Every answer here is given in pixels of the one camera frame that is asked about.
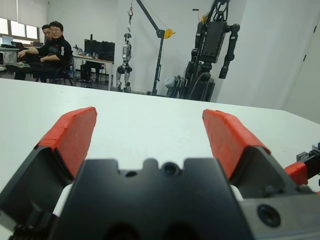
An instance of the table surface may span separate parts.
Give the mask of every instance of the table surface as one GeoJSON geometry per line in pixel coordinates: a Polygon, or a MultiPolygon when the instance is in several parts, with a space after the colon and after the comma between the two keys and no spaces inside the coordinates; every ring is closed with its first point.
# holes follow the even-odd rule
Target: table surface
{"type": "Polygon", "coordinates": [[[17,52],[19,51],[18,48],[3,48],[3,47],[0,47],[0,52],[17,52]]]}
{"type": "Polygon", "coordinates": [[[93,58],[90,56],[81,56],[81,55],[73,55],[73,58],[75,59],[82,59],[82,60],[87,60],[87,61],[95,61],[97,63],[109,63],[109,64],[113,64],[113,61],[107,61],[107,60],[102,60],[102,59],[97,59],[97,58],[93,58]]]}
{"type": "MultiPolygon", "coordinates": [[[[141,169],[155,158],[161,166],[186,158],[212,157],[202,121],[205,109],[237,116],[286,167],[320,139],[320,125],[283,110],[171,99],[0,78],[0,191],[58,118],[93,106],[97,122],[87,159],[116,159],[121,169],[141,169]]],[[[309,185],[319,191],[319,177],[309,185]]],[[[68,194],[62,194],[59,213],[68,194]]],[[[1,236],[9,232],[0,227],[1,236]]]]}

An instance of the man's hand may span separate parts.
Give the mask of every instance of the man's hand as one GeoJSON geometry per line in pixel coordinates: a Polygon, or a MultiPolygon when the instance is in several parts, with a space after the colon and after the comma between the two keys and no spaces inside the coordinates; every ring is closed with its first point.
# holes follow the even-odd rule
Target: man's hand
{"type": "Polygon", "coordinates": [[[44,57],[42,57],[42,58],[40,58],[40,62],[45,62],[47,60],[47,57],[46,56],[44,56],[44,57]]]}
{"type": "Polygon", "coordinates": [[[22,50],[22,51],[18,52],[18,58],[23,58],[27,52],[28,52],[28,50],[22,50]]]}

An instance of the red part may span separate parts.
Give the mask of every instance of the red part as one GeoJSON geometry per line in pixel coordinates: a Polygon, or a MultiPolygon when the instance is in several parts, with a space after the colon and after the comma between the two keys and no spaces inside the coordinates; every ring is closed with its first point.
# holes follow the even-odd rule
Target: red part
{"type": "Polygon", "coordinates": [[[57,150],[75,177],[87,156],[96,121],[97,111],[92,106],[70,111],[59,118],[37,145],[57,150]]]}
{"type": "Polygon", "coordinates": [[[235,116],[222,111],[206,109],[203,122],[209,138],[212,154],[222,165],[230,179],[246,147],[260,146],[271,151],[250,132],[235,116]]]}
{"type": "Polygon", "coordinates": [[[298,186],[308,184],[307,166],[303,162],[295,162],[284,170],[298,186]]]}

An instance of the man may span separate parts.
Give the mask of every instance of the man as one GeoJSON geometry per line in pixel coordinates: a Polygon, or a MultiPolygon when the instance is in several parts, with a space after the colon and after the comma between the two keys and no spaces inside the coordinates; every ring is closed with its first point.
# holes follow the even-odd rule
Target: man
{"type": "Polygon", "coordinates": [[[55,72],[62,65],[68,65],[72,57],[72,49],[70,44],[65,40],[64,26],[53,21],[49,24],[52,40],[39,49],[30,48],[18,53],[18,58],[23,58],[27,54],[38,55],[41,58],[38,62],[30,62],[29,64],[6,65],[9,71],[16,72],[15,79],[24,80],[26,73],[34,73],[40,77],[41,82],[46,82],[46,74],[55,72]]]}
{"type": "Polygon", "coordinates": [[[49,24],[43,25],[42,32],[46,39],[45,43],[46,44],[49,43],[52,40],[52,32],[50,31],[50,25],[49,24]]]}

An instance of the bolt hole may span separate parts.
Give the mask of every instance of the bolt hole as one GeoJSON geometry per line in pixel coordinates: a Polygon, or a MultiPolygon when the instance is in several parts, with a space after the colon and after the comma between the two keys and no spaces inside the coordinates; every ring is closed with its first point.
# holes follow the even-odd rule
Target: bolt hole
{"type": "Polygon", "coordinates": [[[125,175],[125,177],[126,178],[131,178],[131,177],[134,177],[136,175],[138,175],[138,173],[136,171],[130,171],[125,175]]]}
{"type": "Polygon", "coordinates": [[[162,166],[162,172],[170,177],[177,176],[180,172],[180,169],[177,164],[168,162],[162,166]]]}
{"type": "Polygon", "coordinates": [[[260,205],[257,208],[260,220],[271,228],[277,228],[281,224],[281,218],[277,210],[269,205],[260,205]]]}

